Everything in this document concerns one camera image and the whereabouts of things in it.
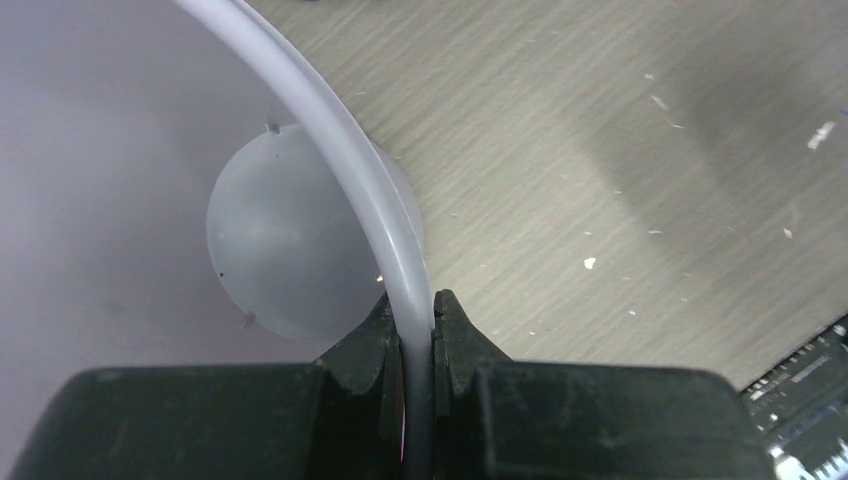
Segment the grey translucent trash bin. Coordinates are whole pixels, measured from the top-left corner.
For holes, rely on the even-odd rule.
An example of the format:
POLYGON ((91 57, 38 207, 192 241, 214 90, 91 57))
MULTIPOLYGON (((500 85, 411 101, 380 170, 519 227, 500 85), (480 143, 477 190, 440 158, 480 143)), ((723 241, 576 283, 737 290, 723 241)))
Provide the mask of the grey translucent trash bin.
POLYGON ((243 1, 1 5, 1 471, 98 367, 292 361, 384 293, 356 205, 420 210, 243 1))

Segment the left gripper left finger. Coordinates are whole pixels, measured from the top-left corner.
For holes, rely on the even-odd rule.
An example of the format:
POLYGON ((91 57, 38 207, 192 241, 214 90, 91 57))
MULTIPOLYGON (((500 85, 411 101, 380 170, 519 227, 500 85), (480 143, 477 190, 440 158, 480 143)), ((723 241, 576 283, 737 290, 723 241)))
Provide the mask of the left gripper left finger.
POLYGON ((14 479, 397 479, 391 306, 305 364, 102 368, 68 380, 14 479))

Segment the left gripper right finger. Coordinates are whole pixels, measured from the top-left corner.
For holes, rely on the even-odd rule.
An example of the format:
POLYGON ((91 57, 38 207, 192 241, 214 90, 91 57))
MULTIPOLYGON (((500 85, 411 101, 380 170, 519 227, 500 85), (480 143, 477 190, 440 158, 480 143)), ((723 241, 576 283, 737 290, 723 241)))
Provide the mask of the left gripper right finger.
POLYGON ((685 368, 507 356, 435 296, 439 479, 772 479, 732 385, 685 368))

